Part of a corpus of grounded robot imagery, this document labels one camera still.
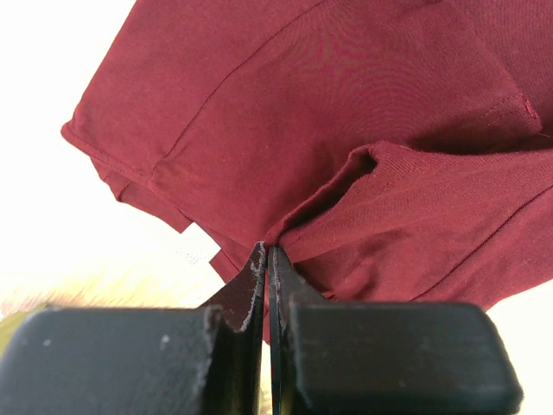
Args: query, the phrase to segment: folded garment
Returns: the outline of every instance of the folded garment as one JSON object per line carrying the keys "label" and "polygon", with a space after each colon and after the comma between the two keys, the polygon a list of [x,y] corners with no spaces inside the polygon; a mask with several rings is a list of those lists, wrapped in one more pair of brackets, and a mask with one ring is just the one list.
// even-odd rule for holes
{"label": "folded garment", "polygon": [[553,278],[553,3],[138,0],[64,137],[118,200],[329,298]]}

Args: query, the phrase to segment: white surface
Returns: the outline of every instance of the white surface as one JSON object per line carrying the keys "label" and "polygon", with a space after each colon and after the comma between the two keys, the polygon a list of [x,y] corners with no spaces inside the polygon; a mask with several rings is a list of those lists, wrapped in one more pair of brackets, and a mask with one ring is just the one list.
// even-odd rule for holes
{"label": "white surface", "polygon": [[[0,2],[0,292],[8,278],[43,281],[182,243],[160,220],[116,203],[88,158],[59,133],[132,3]],[[524,385],[526,415],[553,413],[552,297],[546,284],[490,313]]]}

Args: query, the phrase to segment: red fabric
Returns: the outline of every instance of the red fabric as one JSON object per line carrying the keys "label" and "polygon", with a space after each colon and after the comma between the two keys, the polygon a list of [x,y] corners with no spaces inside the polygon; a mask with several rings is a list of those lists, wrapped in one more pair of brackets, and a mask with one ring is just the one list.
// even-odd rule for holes
{"label": "red fabric", "polygon": [[64,137],[116,197],[327,297],[553,278],[553,3],[138,0]]}

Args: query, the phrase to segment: black plastic part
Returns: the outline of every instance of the black plastic part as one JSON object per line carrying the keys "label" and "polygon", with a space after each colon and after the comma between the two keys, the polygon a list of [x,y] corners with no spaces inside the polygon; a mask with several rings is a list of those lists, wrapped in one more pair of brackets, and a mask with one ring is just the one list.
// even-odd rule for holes
{"label": "black plastic part", "polygon": [[257,413],[264,267],[257,245],[238,282],[215,296],[245,289],[232,312],[207,305],[31,316],[0,361],[0,414]]}
{"label": "black plastic part", "polygon": [[477,307],[329,302],[278,247],[270,250],[269,273],[275,415],[518,410],[522,389],[496,328]]}

